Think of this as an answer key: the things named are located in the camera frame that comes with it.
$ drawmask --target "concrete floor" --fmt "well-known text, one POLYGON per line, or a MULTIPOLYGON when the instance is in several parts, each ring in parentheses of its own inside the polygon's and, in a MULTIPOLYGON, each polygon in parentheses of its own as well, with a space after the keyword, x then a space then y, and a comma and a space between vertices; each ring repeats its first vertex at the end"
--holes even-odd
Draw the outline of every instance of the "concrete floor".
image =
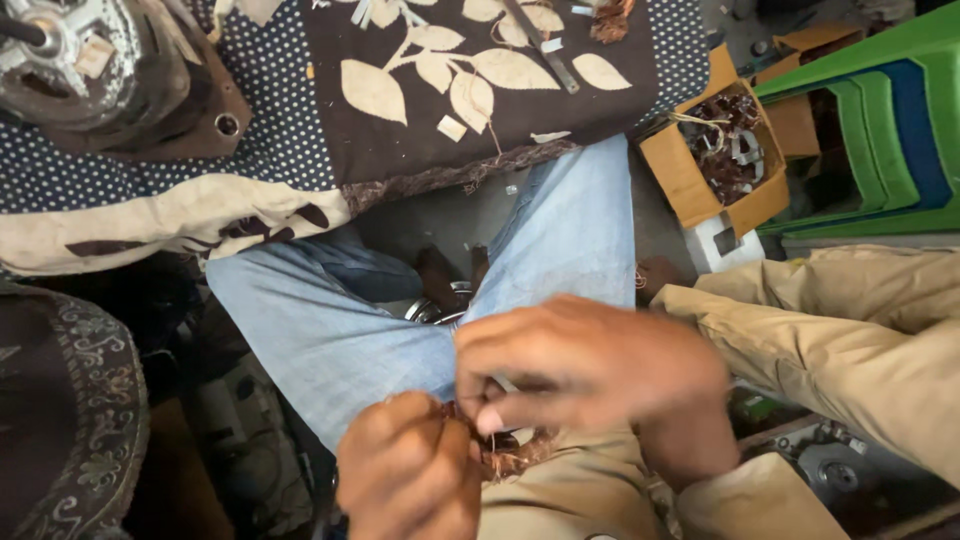
MULTIPOLYGON (((753 59, 750 47, 755 41, 770 42, 774 34, 795 30, 809 11, 816 12, 813 21, 846 19, 862 24, 865 20, 852 0, 826 0, 810 10, 763 21, 749 15, 753 13, 753 4, 754 0, 703 0, 701 4, 705 29, 725 33, 737 66, 753 59), (736 20, 732 16, 734 10, 749 16, 736 20)), ((696 273, 680 224, 636 152, 631 155, 631 172, 637 259, 663 255, 678 266, 685 277, 694 279, 696 273)), ((516 198, 508 194, 507 187, 519 186, 525 178, 526 171, 495 174, 471 195, 461 187, 432 191, 370 209, 354 223, 369 247, 408 262, 413 262, 420 248, 434 243, 460 274, 457 278, 468 279, 468 247, 490 243, 516 198)))

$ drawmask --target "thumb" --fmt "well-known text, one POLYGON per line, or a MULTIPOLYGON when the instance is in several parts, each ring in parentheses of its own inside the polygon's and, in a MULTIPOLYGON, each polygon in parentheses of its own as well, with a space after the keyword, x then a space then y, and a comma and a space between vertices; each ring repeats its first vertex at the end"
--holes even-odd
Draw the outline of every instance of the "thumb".
POLYGON ((480 408, 477 431, 489 435, 504 428, 579 428, 588 420, 584 414, 586 400, 586 396, 508 392, 480 408))

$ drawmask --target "bare foot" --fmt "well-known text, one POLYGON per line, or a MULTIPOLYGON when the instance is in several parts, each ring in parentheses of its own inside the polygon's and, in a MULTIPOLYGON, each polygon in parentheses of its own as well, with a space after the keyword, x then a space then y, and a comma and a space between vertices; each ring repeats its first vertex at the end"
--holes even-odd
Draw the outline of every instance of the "bare foot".
POLYGON ((680 270, 662 255, 645 258, 636 264, 636 302, 647 306, 664 285, 684 285, 680 270))

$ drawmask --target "hand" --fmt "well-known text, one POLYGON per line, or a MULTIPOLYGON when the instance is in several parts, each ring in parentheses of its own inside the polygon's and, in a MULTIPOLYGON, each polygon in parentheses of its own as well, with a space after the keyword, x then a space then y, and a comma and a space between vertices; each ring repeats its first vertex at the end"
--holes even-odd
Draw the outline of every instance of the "hand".
POLYGON ((631 421, 649 463, 677 492, 737 465, 727 369, 686 325, 559 295, 463 325, 454 345, 457 400, 481 433, 631 421), (552 390, 505 393, 491 379, 498 374, 552 390))
POLYGON ((350 518, 350 540, 476 537, 479 448, 428 394, 404 392, 365 408, 337 456, 337 502, 350 518))

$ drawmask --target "light blue jeans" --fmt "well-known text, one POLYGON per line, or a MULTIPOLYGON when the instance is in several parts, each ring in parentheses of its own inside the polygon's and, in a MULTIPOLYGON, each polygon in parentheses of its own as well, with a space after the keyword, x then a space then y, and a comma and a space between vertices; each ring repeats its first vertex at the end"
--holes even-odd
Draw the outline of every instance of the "light blue jeans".
MULTIPOLYGON (((618 135, 530 171, 461 324, 559 292, 634 305, 627 152, 618 135)), ((206 266, 263 367, 331 451, 361 409, 390 394, 453 399, 455 362, 455 329, 373 304, 416 294, 413 269, 336 233, 258 245, 206 266)))

